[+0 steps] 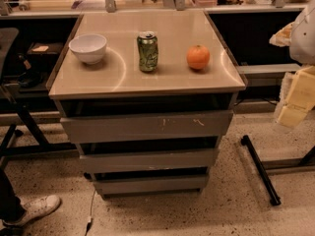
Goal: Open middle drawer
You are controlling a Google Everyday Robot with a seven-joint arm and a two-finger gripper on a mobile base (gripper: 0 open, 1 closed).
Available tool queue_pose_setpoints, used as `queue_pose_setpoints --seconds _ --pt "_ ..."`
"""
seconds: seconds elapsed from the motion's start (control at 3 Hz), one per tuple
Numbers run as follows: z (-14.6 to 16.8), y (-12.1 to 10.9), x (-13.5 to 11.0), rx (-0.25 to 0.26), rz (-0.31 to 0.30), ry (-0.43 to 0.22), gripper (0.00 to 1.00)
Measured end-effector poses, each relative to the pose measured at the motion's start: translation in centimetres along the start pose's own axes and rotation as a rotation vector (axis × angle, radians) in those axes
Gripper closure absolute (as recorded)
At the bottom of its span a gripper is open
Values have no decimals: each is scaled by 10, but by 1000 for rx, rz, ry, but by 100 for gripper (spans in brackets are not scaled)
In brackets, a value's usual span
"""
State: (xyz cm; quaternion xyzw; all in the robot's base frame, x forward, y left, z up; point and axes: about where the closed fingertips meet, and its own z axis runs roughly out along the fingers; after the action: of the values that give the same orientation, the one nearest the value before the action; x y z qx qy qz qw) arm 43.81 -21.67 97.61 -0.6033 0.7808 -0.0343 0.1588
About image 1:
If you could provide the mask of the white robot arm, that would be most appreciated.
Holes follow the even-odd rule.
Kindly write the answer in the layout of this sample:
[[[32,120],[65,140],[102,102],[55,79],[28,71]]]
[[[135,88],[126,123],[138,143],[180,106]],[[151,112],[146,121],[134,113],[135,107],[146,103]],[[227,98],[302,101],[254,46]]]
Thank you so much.
[[[278,47],[288,46],[290,58],[302,65],[294,74],[284,74],[275,110],[276,123],[292,129],[315,106],[315,0],[269,42]]]

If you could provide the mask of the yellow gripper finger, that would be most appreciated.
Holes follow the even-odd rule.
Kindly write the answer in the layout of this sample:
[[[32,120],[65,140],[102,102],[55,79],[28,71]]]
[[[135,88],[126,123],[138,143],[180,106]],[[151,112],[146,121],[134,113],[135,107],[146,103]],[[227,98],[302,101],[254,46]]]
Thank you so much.
[[[307,66],[292,76],[277,122],[285,127],[298,126],[315,106],[315,66]]]

